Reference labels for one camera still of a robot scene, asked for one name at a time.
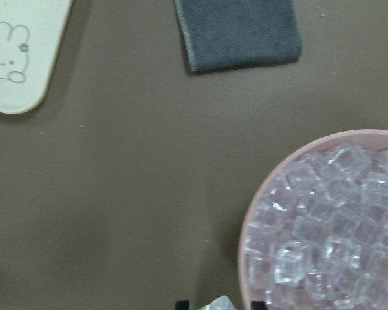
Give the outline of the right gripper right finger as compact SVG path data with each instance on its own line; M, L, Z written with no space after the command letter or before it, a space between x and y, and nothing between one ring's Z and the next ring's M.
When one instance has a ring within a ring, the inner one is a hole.
M263 300L252 300L250 302L251 310L266 310L266 302Z

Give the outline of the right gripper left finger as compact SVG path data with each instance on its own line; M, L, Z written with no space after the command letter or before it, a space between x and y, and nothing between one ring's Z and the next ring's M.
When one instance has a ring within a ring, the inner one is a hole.
M189 300L177 300L175 302L175 310L190 310Z

